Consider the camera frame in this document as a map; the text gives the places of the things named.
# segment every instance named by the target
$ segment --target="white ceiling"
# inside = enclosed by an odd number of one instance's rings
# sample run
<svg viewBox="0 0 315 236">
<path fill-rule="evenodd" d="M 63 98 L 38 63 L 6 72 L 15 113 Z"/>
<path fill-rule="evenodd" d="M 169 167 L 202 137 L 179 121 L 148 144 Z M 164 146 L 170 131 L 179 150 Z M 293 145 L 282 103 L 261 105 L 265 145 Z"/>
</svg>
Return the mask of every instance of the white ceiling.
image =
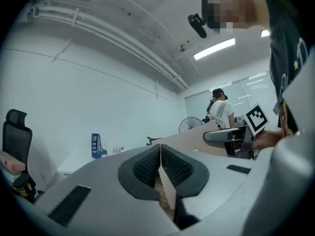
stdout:
<svg viewBox="0 0 315 236">
<path fill-rule="evenodd" d="M 130 34 L 163 59 L 191 85 L 207 77 L 245 65 L 269 55 L 269 39 L 260 29 L 216 34 L 207 29 L 200 38 L 187 17 L 201 14 L 201 0 L 51 0 L 52 4 L 76 9 L 101 18 Z M 236 45 L 194 60 L 200 50 L 236 38 Z M 187 50 L 179 52 L 179 46 Z"/>
</svg>

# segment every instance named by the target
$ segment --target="white t-shirt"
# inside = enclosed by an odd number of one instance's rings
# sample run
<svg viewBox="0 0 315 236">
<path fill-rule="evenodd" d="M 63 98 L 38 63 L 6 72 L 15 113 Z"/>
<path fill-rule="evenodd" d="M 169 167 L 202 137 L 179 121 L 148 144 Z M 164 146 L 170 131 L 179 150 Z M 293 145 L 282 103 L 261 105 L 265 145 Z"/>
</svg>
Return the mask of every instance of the white t-shirt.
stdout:
<svg viewBox="0 0 315 236">
<path fill-rule="evenodd" d="M 224 101 L 222 101 L 222 100 L 215 101 L 213 103 L 213 105 L 211 106 L 210 113 L 215 116 L 217 114 L 217 112 L 218 112 L 218 109 L 219 109 L 221 103 L 223 103 L 223 102 Z M 223 110 L 223 113 L 222 113 L 222 115 L 220 117 L 220 120 L 224 122 L 226 128 L 230 128 L 231 127 L 230 126 L 230 122 L 228 120 L 228 117 L 231 114 L 233 114 L 233 113 L 235 113 L 235 109 L 234 109 L 232 103 L 231 102 L 227 102 L 226 106 L 225 106 L 225 108 Z"/>
</svg>

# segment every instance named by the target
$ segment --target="white desk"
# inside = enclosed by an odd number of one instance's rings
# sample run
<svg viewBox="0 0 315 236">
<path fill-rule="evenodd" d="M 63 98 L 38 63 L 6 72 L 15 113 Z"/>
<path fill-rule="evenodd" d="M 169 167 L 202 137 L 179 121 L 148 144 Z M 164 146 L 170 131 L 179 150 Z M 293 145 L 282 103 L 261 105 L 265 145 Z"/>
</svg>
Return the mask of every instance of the white desk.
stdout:
<svg viewBox="0 0 315 236">
<path fill-rule="evenodd" d="M 59 166 L 57 172 L 64 175 L 72 174 L 82 166 L 95 160 L 91 156 L 91 152 L 86 153 L 71 153 L 65 161 Z"/>
</svg>

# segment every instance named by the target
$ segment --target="fluorescent light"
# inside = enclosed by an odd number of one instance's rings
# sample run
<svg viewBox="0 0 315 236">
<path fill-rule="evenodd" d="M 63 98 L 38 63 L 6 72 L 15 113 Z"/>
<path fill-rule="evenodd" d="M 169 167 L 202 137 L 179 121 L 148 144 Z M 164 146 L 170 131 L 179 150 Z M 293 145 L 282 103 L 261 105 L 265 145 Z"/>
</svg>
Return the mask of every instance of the fluorescent light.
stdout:
<svg viewBox="0 0 315 236">
<path fill-rule="evenodd" d="M 247 83 L 246 85 L 248 86 L 248 85 L 251 85 L 251 84 L 254 84 L 254 83 L 257 83 L 257 82 L 261 82 L 261 81 L 263 81 L 263 80 L 264 80 L 264 79 L 259 80 L 259 81 L 250 82 L 250 83 Z"/>
<path fill-rule="evenodd" d="M 242 97 L 239 97 L 239 99 L 242 99 L 242 98 L 244 98 L 244 97 L 248 97 L 248 96 L 250 96 L 250 94 L 245 95 L 245 96 L 242 96 Z"/>
<path fill-rule="evenodd" d="M 260 76 L 264 76 L 264 75 L 266 75 L 266 74 L 267 74 L 267 72 L 265 72 L 265 73 L 257 73 L 256 75 L 251 76 L 251 77 L 249 77 L 248 79 L 251 80 L 251 79 L 254 79 L 254 78 L 258 78 L 258 77 L 260 77 Z"/>
<path fill-rule="evenodd" d="M 270 35 L 270 32 L 268 30 L 262 30 L 261 31 L 261 37 L 266 37 L 266 36 L 269 36 Z"/>
<path fill-rule="evenodd" d="M 215 88 L 210 88 L 209 91 L 213 91 L 214 89 L 221 89 L 221 88 L 224 88 L 224 87 L 227 87 L 227 86 L 230 86 L 230 85 L 232 85 L 232 82 L 229 82 L 229 83 L 227 83 L 225 85 L 217 86 Z"/>
<path fill-rule="evenodd" d="M 222 50 L 222 49 L 229 47 L 229 46 L 232 46 L 232 45 L 235 45 L 235 38 L 232 38 L 232 39 L 224 41 L 220 44 L 211 46 L 211 47 L 207 48 L 206 50 L 203 50 L 203 51 L 195 54 L 194 58 L 195 58 L 195 60 L 201 59 L 201 58 L 203 58 L 203 57 L 205 57 L 211 53 L 217 52 L 219 50 Z"/>
<path fill-rule="evenodd" d="M 241 102 L 241 103 L 237 103 L 237 104 L 234 104 L 234 106 L 236 106 L 236 105 L 240 105 L 240 104 L 243 104 L 243 102 Z"/>
</svg>

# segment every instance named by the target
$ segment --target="pink cushion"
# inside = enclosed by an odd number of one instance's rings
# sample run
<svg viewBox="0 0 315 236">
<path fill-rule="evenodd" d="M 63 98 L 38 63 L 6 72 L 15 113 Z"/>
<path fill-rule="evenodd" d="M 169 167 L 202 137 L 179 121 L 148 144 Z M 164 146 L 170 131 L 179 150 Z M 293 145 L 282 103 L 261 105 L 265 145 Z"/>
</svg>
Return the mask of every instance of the pink cushion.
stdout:
<svg viewBox="0 0 315 236">
<path fill-rule="evenodd" d="M 15 159 L 13 156 L 6 152 L 0 151 L 0 162 L 1 164 L 11 173 L 14 174 L 16 171 L 24 171 L 25 164 Z"/>
</svg>

